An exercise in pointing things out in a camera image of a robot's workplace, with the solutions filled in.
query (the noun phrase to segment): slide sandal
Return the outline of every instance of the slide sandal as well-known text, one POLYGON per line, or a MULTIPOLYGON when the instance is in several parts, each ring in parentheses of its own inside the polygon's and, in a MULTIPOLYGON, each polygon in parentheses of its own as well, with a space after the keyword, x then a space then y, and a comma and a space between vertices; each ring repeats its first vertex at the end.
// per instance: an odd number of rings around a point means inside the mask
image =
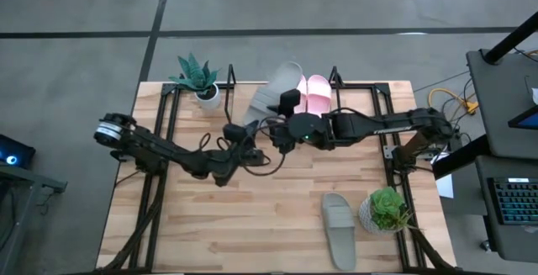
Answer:
POLYGON ((313 75, 307 82, 309 93, 307 95, 307 112, 316 114, 321 117, 321 114, 330 111, 330 95, 331 89, 329 82, 325 77, 313 75))
POLYGON ((355 221, 350 205, 341 195, 327 193, 321 206, 333 264, 342 271, 355 270, 355 221))
POLYGON ((280 94, 295 89, 301 81, 303 68, 293 61, 281 64, 275 76, 263 87, 258 87, 251 104, 246 110, 243 124, 250 124, 255 120, 262 120, 267 116, 276 116, 277 113, 267 109, 267 106, 278 105, 280 94))
POLYGON ((299 82, 297 89, 301 92, 301 101, 295 108, 293 108, 295 114, 306 112, 306 95, 308 90, 306 86, 306 78, 304 78, 304 76, 301 76, 301 82, 299 82))

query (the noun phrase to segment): white pot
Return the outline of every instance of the white pot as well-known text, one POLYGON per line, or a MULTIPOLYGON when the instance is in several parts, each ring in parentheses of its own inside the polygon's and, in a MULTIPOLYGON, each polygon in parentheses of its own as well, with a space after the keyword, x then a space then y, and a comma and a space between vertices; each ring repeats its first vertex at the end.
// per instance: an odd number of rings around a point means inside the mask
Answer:
POLYGON ((194 93, 194 96, 198 100, 198 103, 200 104, 200 107, 206 110, 212 110, 216 109, 220 105, 220 91, 219 87, 217 87, 216 84, 213 84, 213 86, 217 89, 217 92, 215 95, 210 99, 201 99, 198 96, 198 93, 194 93))
POLYGON ((372 220, 372 213, 371 213, 371 199, 370 196, 368 196, 367 199, 365 199, 361 207, 359 208, 359 220, 361 221, 361 225, 366 229, 368 232, 375 234, 375 235, 392 235, 400 230, 381 230, 376 225, 375 222, 372 220))

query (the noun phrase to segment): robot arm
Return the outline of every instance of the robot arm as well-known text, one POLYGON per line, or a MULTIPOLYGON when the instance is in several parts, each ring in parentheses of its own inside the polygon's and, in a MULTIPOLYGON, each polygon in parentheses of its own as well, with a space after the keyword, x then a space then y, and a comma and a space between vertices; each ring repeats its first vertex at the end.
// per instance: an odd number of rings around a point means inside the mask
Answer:
MULTIPOLYGON (((272 144, 283 154, 295 148, 296 143, 308 143, 320 150, 334 150, 353 145, 370 135, 385 135, 417 130, 406 145, 394 149, 394 170, 410 172, 415 158, 432 144, 446 143, 452 137, 452 127, 444 116, 432 108, 418 108, 405 113, 368 117, 355 110, 342 113, 336 110, 318 117, 313 114, 293 114, 283 123, 267 120, 272 144)), ((111 155, 132 156, 139 170, 160 175, 166 161, 173 161, 194 178, 205 179, 212 173, 215 183, 223 187, 238 167, 256 167, 264 164, 263 152, 256 148, 256 132, 261 128, 255 121, 246 127, 227 124, 223 128, 223 142, 228 146, 204 151, 208 135, 200 148, 189 151, 136 124, 128 115, 106 114, 95 132, 95 140, 113 148, 111 155)))
POLYGON ((128 115, 106 114, 100 121, 93 138, 99 144, 113 148, 113 157, 132 156, 137 169, 152 175, 161 175, 166 170, 166 161, 173 161, 197 179, 205 179, 212 173, 215 183, 223 187, 239 166, 255 167, 264 162, 252 134, 257 122, 247 127, 227 124, 222 140, 228 146, 226 149, 203 151, 210 138, 207 134, 202 138, 200 148, 189 151, 138 126, 128 115))
POLYGON ((297 142, 309 143, 320 150, 334 150, 339 146, 353 145, 371 135, 416 130, 416 135, 406 145, 393 151, 394 170, 409 172, 416 163, 416 156, 430 145, 447 143, 453 135, 451 124, 433 108, 417 108, 381 118, 343 109, 351 113, 336 110, 323 114, 321 118, 313 114, 294 114, 287 120, 286 126, 271 128, 272 144, 282 154, 293 150, 297 142))

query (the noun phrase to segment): succulent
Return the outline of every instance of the succulent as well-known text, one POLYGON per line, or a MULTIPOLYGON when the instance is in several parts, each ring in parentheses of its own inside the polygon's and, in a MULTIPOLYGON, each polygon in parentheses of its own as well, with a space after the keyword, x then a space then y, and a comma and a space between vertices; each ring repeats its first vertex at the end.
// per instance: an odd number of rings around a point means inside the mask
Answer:
POLYGON ((168 77, 171 81, 180 85, 182 89, 205 95, 217 80, 219 70, 209 71, 209 61, 206 61, 203 68, 200 68, 198 61, 192 53, 188 55, 188 61, 182 57, 177 57, 183 73, 179 77, 168 77))
POLYGON ((399 230, 408 225, 411 214, 404 199, 391 187, 377 190, 371 195, 372 220, 381 230, 399 230))

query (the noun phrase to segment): keyboard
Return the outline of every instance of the keyboard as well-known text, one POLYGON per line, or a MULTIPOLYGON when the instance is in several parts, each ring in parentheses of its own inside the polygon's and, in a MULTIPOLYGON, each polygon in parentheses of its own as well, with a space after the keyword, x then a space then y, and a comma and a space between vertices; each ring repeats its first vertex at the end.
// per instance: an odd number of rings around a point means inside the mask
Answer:
POLYGON ((538 225, 538 179, 489 178, 489 190, 503 225, 538 225))

